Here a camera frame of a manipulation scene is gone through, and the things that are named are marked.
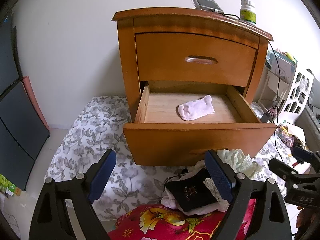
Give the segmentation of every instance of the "gray sofa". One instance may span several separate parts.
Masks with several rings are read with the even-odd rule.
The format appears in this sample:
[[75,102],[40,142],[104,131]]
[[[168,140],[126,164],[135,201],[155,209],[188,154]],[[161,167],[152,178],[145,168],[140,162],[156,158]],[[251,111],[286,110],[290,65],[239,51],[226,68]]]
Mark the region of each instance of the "gray sofa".
[[320,124],[317,117],[320,116],[320,82],[314,77],[311,93],[300,117],[295,125],[301,127],[306,137],[306,143],[310,151],[320,151]]

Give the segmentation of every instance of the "green label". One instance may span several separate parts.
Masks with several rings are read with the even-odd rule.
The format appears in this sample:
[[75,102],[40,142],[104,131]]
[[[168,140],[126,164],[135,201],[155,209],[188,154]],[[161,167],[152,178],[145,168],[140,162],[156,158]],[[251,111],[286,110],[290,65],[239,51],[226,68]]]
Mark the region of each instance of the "green label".
[[252,22],[255,24],[256,23],[256,14],[251,11],[240,10],[240,19],[248,21],[248,22]]

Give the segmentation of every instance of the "white bottle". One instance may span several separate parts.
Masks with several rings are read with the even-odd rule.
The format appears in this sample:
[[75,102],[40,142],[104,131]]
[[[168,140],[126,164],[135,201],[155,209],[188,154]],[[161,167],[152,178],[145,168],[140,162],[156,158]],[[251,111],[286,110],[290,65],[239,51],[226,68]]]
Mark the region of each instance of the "white bottle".
[[256,25],[256,9],[254,7],[254,2],[241,0],[240,19],[252,25]]

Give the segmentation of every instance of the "floral fabric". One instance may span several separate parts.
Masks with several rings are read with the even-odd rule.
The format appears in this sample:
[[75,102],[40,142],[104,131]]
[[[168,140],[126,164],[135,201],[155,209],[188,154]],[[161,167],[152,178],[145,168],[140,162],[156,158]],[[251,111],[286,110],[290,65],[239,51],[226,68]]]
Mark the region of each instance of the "floral fabric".
[[[193,217],[161,204],[141,205],[121,216],[116,222],[116,229],[108,235],[112,240],[210,240],[224,215],[215,211]],[[244,239],[244,227],[248,223],[242,223],[236,240]]]
[[[261,116],[261,109],[252,105]],[[134,163],[123,125],[131,122],[126,97],[95,97],[77,117],[71,129],[56,151],[45,178],[55,181],[72,179],[79,172],[86,172],[96,163],[107,149],[117,155],[116,166],[99,200],[93,208],[100,220],[119,218],[141,204],[156,204],[162,198],[164,181],[182,171],[182,167],[138,166]],[[290,161],[290,149],[276,135],[277,147],[286,163]],[[265,180],[272,176],[285,194],[284,181],[268,169],[268,161],[278,157],[274,136],[255,157],[264,167],[255,179]]]

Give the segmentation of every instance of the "floral bed sheet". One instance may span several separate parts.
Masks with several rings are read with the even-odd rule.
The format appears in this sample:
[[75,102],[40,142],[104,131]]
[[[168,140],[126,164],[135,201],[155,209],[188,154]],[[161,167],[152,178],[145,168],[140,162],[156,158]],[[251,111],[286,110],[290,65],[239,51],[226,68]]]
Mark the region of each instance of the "floral bed sheet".
[[[260,107],[253,103],[252,108],[261,117],[263,112]],[[113,149],[117,155],[116,166],[101,198],[93,203],[100,220],[116,219],[140,204],[158,203],[162,198],[165,179],[183,169],[136,165],[123,134],[126,122],[131,122],[126,97],[93,98],[64,137],[45,175],[45,178],[52,177],[55,181],[72,179],[77,173],[86,172],[107,149]],[[284,162],[289,165],[294,163],[294,159],[288,157],[290,149],[277,135],[276,143]],[[264,167],[255,179],[264,181],[273,177],[285,195],[284,181],[268,169],[267,163],[273,157],[279,158],[274,136],[254,158]]]

